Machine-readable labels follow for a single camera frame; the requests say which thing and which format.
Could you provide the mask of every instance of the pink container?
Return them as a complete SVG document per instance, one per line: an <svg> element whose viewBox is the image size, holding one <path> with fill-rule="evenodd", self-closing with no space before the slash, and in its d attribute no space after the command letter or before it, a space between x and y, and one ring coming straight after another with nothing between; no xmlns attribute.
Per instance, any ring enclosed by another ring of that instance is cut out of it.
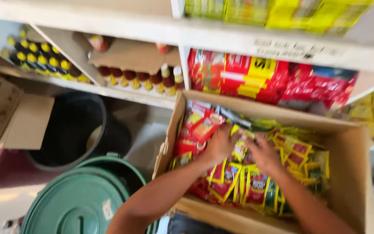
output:
<svg viewBox="0 0 374 234"><path fill-rule="evenodd" d="M0 189L43 184L57 175L35 168L23 150L0 149Z"/></svg>

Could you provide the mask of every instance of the cardboard box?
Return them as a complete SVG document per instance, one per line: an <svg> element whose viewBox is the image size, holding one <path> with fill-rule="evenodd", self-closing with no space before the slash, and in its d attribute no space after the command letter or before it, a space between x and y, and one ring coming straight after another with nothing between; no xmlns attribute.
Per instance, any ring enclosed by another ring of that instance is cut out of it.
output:
<svg viewBox="0 0 374 234"><path fill-rule="evenodd" d="M374 233L374 194L369 161L372 142L363 127L351 122L237 98L183 91L177 96L167 139L157 157L153 179L167 170L186 100L220 104L248 117L276 119L283 125L312 129L323 134L324 145L330 150L331 209L356 232ZM234 233L303 233L297 222L263 216L252 210L210 205L191 195L180 199L172 210Z"/></svg>
<svg viewBox="0 0 374 234"><path fill-rule="evenodd" d="M115 38L105 52L93 51L89 63L99 67L116 67L121 70L133 70L155 75L163 63L169 66L181 66L177 47L167 54L160 54L154 43Z"/></svg>
<svg viewBox="0 0 374 234"><path fill-rule="evenodd" d="M0 149L38 150L54 98L24 94L0 77Z"/></svg>

